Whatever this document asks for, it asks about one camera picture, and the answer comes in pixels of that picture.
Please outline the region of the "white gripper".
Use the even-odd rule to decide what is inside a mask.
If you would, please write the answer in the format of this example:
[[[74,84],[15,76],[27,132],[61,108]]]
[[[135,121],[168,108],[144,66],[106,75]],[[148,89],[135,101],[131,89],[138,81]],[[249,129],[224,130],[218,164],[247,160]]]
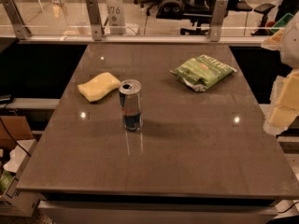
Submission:
[[[278,51],[281,62],[295,68],[286,77],[277,76],[271,90],[263,129],[277,135],[286,131],[299,116],[299,12],[284,28],[266,38],[261,47]]]

